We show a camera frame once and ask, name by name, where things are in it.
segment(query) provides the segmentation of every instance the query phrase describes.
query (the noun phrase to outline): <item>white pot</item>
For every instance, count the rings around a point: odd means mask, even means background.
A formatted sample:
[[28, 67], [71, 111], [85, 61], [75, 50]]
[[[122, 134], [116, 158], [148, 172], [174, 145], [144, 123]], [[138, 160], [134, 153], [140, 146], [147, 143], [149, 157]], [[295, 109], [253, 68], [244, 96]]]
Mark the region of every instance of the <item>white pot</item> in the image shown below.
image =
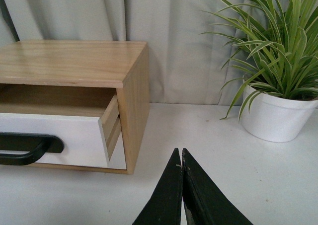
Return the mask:
[[[243, 98], [254, 88], [247, 86]], [[271, 142], [288, 142], [294, 139], [314, 109], [318, 100], [298, 101], [278, 98], [262, 93], [251, 104], [246, 105], [241, 123], [252, 135]]]

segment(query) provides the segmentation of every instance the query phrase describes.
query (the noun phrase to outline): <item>white table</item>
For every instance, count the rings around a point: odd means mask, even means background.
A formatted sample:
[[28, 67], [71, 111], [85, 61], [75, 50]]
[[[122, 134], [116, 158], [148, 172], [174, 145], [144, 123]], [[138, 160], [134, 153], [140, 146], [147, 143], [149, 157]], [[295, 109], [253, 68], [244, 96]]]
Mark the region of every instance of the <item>white table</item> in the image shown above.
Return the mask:
[[0, 165], [0, 224], [130, 225], [187, 148], [254, 225], [317, 225], [318, 111], [296, 139], [271, 143], [242, 128], [238, 108], [219, 120], [227, 108], [152, 104], [134, 175]]

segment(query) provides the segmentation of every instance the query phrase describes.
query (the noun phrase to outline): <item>black drawer handle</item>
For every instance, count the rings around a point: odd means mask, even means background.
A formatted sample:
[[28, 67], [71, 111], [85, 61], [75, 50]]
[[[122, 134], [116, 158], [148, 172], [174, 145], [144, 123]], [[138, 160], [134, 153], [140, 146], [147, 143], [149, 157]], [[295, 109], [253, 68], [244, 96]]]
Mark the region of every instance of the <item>black drawer handle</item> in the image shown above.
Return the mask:
[[0, 150], [28, 151], [25, 154], [0, 153], [0, 164], [28, 165], [39, 160], [46, 152], [61, 153], [63, 142], [55, 136], [24, 133], [0, 133]]

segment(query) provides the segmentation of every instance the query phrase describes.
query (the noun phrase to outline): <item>wooden cabinet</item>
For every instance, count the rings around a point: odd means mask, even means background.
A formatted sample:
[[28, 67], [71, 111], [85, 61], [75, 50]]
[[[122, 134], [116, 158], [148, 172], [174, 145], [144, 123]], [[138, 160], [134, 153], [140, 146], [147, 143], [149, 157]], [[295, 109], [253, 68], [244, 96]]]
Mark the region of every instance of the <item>wooden cabinet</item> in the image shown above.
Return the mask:
[[[0, 49], [0, 83], [0, 131], [65, 144], [31, 166], [134, 172], [149, 113], [145, 42], [16, 42]], [[126, 169], [110, 169], [120, 133]]]

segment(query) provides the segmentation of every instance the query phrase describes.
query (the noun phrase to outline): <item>wood grain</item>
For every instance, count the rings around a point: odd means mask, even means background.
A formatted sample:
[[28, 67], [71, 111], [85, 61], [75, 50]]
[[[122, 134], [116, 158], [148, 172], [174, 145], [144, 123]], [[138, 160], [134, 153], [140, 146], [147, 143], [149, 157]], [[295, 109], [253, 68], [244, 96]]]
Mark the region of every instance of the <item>wood grain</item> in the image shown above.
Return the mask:
[[150, 109], [147, 46], [135, 62], [123, 88], [117, 89], [126, 167], [134, 172]]
[[128, 174], [126, 169], [98, 168], [98, 167], [86, 167], [86, 166], [75, 166], [75, 165], [63, 165], [63, 164], [34, 163], [34, 164], [26, 165], [26, 166], [48, 168], [48, 169], [69, 169], [69, 170], [90, 171], [90, 172]]
[[114, 94], [113, 88], [8, 84], [0, 112], [102, 117]]
[[146, 42], [25, 40], [0, 48], [0, 82], [123, 87]]
[[113, 130], [111, 131], [108, 139], [106, 139], [107, 153], [108, 153], [109, 159], [111, 159], [111, 156], [113, 155], [120, 132], [121, 132], [120, 119], [117, 117]]
[[101, 124], [104, 131], [105, 140], [108, 140], [108, 137], [113, 130], [116, 120], [118, 119], [119, 110], [118, 110], [118, 101], [117, 96], [114, 95], [110, 103], [107, 106], [104, 114], [101, 117]]

